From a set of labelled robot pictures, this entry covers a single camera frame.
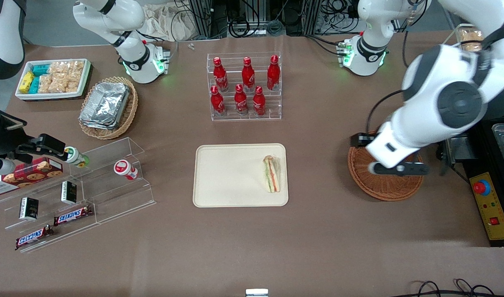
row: snickers logo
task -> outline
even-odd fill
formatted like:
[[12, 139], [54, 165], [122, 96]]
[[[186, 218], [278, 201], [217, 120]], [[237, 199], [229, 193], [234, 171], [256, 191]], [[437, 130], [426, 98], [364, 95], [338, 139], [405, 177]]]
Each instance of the snickers logo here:
[[74, 210], [72, 212], [69, 212], [68, 214], [60, 216], [59, 219], [57, 220], [57, 223], [59, 224], [61, 222], [66, 222], [67, 220], [70, 220], [72, 218], [77, 218], [78, 216], [81, 215], [81, 210], [82, 209]]
[[24, 237], [21, 237], [19, 239], [18, 245], [25, 244], [25, 243], [29, 242], [30, 240], [33, 240], [33, 239], [41, 237], [43, 235], [43, 232], [44, 232], [44, 228], [40, 229], [38, 231], [35, 231], [33, 233], [30, 233], [30, 234], [28, 234], [28, 235], [26, 235]]

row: black box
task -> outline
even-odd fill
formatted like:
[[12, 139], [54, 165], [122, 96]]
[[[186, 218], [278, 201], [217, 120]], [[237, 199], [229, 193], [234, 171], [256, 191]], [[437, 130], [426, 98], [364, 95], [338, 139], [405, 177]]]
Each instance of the black box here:
[[74, 205], [78, 199], [78, 186], [75, 184], [64, 181], [61, 188], [61, 202]]
[[21, 220], [37, 220], [39, 212], [39, 201], [37, 199], [24, 197], [21, 199], [21, 209], [19, 219]]

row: red coca-cola bottle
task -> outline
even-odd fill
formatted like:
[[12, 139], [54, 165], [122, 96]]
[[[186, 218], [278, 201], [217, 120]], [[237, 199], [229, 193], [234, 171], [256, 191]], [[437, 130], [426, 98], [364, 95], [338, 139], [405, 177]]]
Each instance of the red coca-cola bottle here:
[[244, 91], [247, 93], [254, 92], [254, 88], [256, 86], [256, 73], [253, 71], [252, 68], [252, 59], [250, 57], [244, 57], [243, 59], [243, 84], [244, 84]]
[[253, 96], [253, 109], [258, 117], [264, 116], [265, 107], [265, 96], [263, 95], [263, 88], [261, 86], [256, 87], [256, 94]]
[[248, 114], [248, 106], [246, 105], [246, 94], [243, 93], [243, 85], [240, 83], [235, 86], [235, 107], [237, 107], [237, 113], [241, 116], [246, 116]]
[[222, 66], [222, 62], [220, 62], [220, 58], [213, 58], [213, 64], [215, 65], [215, 69], [213, 70], [215, 83], [220, 92], [228, 92], [228, 75], [226, 74], [226, 69]]
[[268, 66], [267, 71], [267, 88], [271, 91], [279, 91], [279, 76], [282, 71], [279, 69], [279, 57], [272, 55], [270, 57], [270, 66]]
[[216, 86], [212, 86], [210, 89], [212, 93], [212, 106], [215, 116], [224, 116], [226, 115], [226, 107], [224, 106], [224, 98], [218, 92], [218, 88]]

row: cookie picture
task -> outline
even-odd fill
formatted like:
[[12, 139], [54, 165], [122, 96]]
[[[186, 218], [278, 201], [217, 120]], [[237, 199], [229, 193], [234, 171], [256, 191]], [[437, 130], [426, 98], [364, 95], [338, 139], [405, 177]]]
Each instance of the cookie picture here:
[[50, 169], [52, 169], [52, 166], [50, 166], [50, 164], [48, 162], [46, 162], [46, 161], [37, 164], [37, 170], [40, 170], [40, 171], [43, 171], [43, 172], [47, 172]]
[[26, 176], [26, 178], [29, 180], [42, 180], [45, 178], [45, 175], [41, 173], [32, 173]]
[[46, 175], [48, 175], [48, 177], [57, 177], [58, 175], [61, 175], [62, 173], [63, 173], [63, 171], [58, 170], [58, 171], [49, 172]]
[[18, 186], [19, 188], [24, 188], [25, 186], [29, 186], [29, 185], [31, 185], [31, 184], [33, 184], [33, 183], [31, 183], [31, 182], [23, 182], [22, 184], [18, 184], [17, 186]]
[[10, 184], [17, 182], [17, 179], [14, 177], [13, 173], [6, 175], [2, 180], [5, 182], [9, 182]]

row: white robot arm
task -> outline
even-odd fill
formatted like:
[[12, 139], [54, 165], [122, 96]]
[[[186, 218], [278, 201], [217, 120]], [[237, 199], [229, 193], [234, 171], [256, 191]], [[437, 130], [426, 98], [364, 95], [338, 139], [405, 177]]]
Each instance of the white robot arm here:
[[0, 0], [0, 79], [16, 75], [24, 62], [22, 26], [25, 13], [24, 0]]
[[[421, 147], [461, 134], [483, 117], [504, 115], [504, 0], [439, 0], [487, 38], [480, 53], [438, 45], [418, 56], [402, 83], [404, 106], [367, 150], [386, 168]], [[493, 17], [485, 17], [485, 12]]]
[[412, 21], [418, 11], [425, 11], [430, 4], [431, 0], [360, 0], [358, 13], [367, 28], [363, 35], [344, 41], [344, 45], [351, 45], [351, 50], [344, 52], [342, 65], [356, 75], [375, 73], [395, 32], [391, 21]]
[[165, 73], [161, 47], [144, 44], [136, 30], [144, 25], [142, 7], [134, 0], [80, 0], [72, 9], [76, 22], [107, 40], [137, 83], [151, 83]]

